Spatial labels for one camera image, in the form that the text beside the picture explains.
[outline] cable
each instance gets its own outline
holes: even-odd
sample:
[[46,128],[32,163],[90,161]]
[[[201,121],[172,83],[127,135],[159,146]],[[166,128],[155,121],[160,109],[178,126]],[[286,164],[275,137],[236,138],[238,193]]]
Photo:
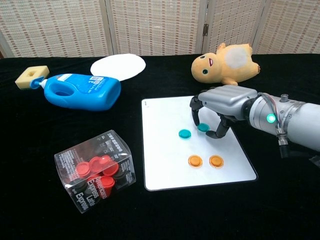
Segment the cable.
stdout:
[[278,128],[280,128],[280,127],[281,127],[280,117],[279,117],[279,113],[278,113],[278,110],[277,110],[277,106],[276,106],[275,101],[274,101],[273,98],[272,98],[269,94],[267,94],[267,93],[259,92],[258,95],[262,96],[263,99],[265,100],[265,102],[269,105],[269,107],[270,107],[271,110],[272,110],[272,113],[273,113],[274,116],[275,116],[275,119],[276,119],[276,122],[277,122],[277,126],[278,126]]

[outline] sponge hole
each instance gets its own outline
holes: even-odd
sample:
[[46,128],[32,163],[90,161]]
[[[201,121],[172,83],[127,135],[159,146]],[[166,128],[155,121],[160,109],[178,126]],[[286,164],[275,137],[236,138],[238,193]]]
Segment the sponge hole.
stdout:
[[29,76],[29,77],[32,77],[35,73],[36,73],[36,71],[30,71],[30,72],[28,73],[28,76]]

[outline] green indicator light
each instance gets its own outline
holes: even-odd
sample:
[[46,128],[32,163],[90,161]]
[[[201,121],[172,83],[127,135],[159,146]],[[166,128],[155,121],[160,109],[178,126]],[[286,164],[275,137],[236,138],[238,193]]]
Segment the green indicator light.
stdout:
[[270,113],[268,116],[266,116],[266,120],[268,123],[273,124],[276,121],[276,116],[273,113]]

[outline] black table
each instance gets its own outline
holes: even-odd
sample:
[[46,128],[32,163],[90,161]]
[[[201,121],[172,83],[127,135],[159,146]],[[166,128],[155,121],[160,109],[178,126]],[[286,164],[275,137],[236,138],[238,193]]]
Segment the black table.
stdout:
[[[121,82],[118,101],[105,112],[57,107],[46,101],[42,89],[22,91],[15,85],[30,66],[47,65],[50,76],[90,75],[92,63],[100,57],[1,59],[1,235],[8,232],[15,239],[316,239],[320,169],[309,159],[281,159],[277,138],[246,122],[233,129],[257,171],[257,181],[156,192],[145,189],[141,100],[190,96],[219,86],[193,79],[190,68],[197,56],[143,57],[145,70]],[[261,72],[240,86],[320,104],[320,55],[253,55],[252,59]],[[53,156],[110,129],[129,145],[137,181],[80,214],[59,180]]]

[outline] white plate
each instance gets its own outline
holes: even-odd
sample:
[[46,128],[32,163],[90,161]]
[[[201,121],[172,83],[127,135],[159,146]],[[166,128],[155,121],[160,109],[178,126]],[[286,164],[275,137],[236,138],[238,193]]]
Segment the white plate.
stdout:
[[107,56],[95,61],[90,71],[93,76],[110,77],[123,81],[133,78],[146,67],[145,61],[130,53]]

